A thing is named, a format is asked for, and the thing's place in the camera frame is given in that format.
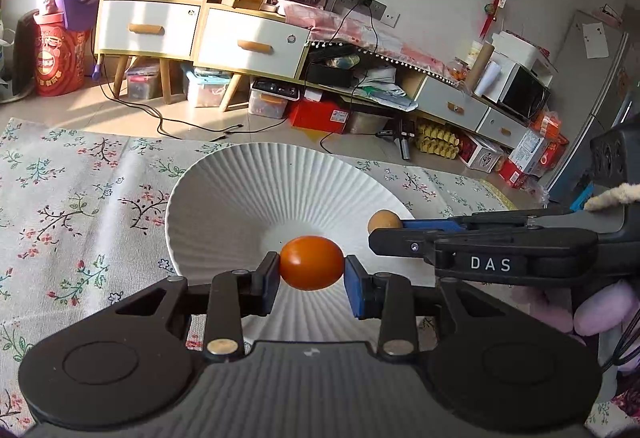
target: silver screw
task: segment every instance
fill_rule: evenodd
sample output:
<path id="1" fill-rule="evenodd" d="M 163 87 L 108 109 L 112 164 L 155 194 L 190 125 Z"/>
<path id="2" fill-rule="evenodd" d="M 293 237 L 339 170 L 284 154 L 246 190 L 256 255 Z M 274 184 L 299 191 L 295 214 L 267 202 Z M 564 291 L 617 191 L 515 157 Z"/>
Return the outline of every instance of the silver screw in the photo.
<path id="1" fill-rule="evenodd" d="M 238 350 L 238 343 L 232 339 L 215 339 L 207 343 L 207 351 L 212 355 L 231 355 Z"/>
<path id="2" fill-rule="evenodd" d="M 392 355 L 394 357 L 402 357 L 404 355 L 409 355 L 414 352 L 414 345 L 409 341 L 404 340 L 395 340 L 395 341 L 387 341 L 382 345 L 383 351 L 387 355 Z"/>

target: ribbed plate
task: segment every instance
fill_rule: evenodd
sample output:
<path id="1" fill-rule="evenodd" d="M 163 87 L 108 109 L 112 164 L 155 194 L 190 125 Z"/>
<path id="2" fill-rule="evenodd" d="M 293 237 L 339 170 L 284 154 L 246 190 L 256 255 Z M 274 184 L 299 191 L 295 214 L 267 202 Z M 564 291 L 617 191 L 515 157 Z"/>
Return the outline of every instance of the ribbed plate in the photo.
<path id="1" fill-rule="evenodd" d="M 382 258 L 369 249 L 367 223 L 380 209 L 412 219 L 384 186 L 329 154 L 286 144 L 239 144 L 196 162 L 175 185 L 166 210 L 166 240 L 176 270 L 190 284 L 219 272 L 254 270 L 264 255 L 299 236 L 318 235 L 355 254 L 365 269 L 434 284 L 420 259 Z M 249 341 L 378 339 L 378 321 L 354 319 L 342 280 L 303 292 L 280 283 L 273 312 L 246 317 Z"/>

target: refrigerator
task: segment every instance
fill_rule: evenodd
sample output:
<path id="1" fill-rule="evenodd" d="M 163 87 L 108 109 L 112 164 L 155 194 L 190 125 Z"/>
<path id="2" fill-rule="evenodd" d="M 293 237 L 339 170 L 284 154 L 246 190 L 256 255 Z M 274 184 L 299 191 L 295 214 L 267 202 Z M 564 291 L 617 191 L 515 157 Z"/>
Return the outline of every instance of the refrigerator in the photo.
<path id="1" fill-rule="evenodd" d="M 597 29 L 606 39 L 599 36 L 596 49 L 592 44 L 588 50 Z M 591 139 L 622 122 L 636 106 L 638 49 L 640 45 L 634 46 L 623 30 L 589 14 L 575 14 L 555 62 L 558 75 L 551 82 L 548 101 L 549 109 L 559 113 L 561 132 L 569 140 L 558 166 L 540 179 L 551 201 L 570 203 L 578 183 L 589 183 Z"/>

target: orange tomato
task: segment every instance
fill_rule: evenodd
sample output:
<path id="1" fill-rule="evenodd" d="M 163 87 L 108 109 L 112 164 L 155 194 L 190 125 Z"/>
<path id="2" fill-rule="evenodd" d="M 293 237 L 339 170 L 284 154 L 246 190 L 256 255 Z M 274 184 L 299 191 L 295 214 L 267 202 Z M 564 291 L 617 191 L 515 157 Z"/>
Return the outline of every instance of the orange tomato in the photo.
<path id="1" fill-rule="evenodd" d="M 280 277 L 298 290 L 320 290 L 331 286 L 344 273 L 344 256 L 333 241 L 320 236 L 302 236 L 280 251 Z"/>

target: white drawer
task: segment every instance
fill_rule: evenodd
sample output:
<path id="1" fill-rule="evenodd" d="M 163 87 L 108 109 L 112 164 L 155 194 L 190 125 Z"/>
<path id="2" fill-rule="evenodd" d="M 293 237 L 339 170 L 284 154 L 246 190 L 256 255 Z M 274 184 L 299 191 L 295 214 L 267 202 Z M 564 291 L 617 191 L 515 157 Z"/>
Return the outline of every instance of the white drawer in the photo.
<path id="1" fill-rule="evenodd" d="M 293 79 L 308 36 L 299 26 L 210 8 L 196 61 Z"/>
<path id="2" fill-rule="evenodd" d="M 418 109 L 447 122 L 475 131 L 489 108 L 479 100 L 431 77 L 427 77 L 416 98 Z"/>
<path id="3" fill-rule="evenodd" d="M 517 123 L 498 110 L 489 108 L 482 122 L 480 122 L 476 133 L 495 140 L 499 144 L 514 148 L 518 145 L 526 131 L 527 128 L 520 123 Z"/>
<path id="4" fill-rule="evenodd" d="M 189 59 L 199 6 L 155 1 L 103 1 L 98 50 L 165 54 Z M 159 33 L 136 33 L 137 25 Z"/>

